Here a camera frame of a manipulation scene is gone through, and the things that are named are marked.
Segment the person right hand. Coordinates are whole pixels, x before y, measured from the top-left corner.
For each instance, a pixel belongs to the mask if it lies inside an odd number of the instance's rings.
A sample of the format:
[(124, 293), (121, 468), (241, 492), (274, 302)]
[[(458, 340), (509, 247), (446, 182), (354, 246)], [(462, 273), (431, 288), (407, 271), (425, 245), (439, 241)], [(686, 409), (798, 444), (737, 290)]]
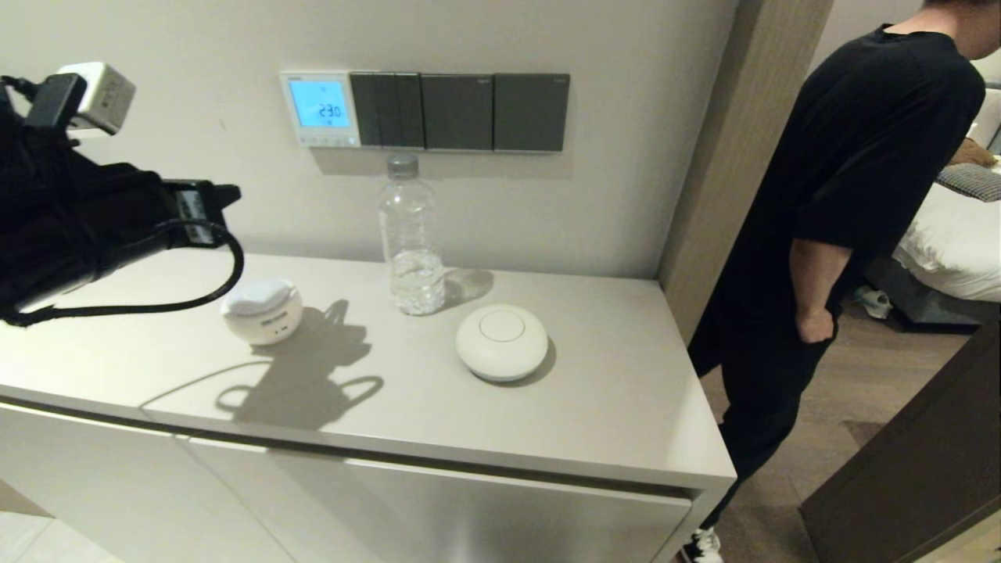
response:
[(835, 338), (835, 317), (826, 307), (797, 309), (795, 321), (798, 338), (808, 345)]

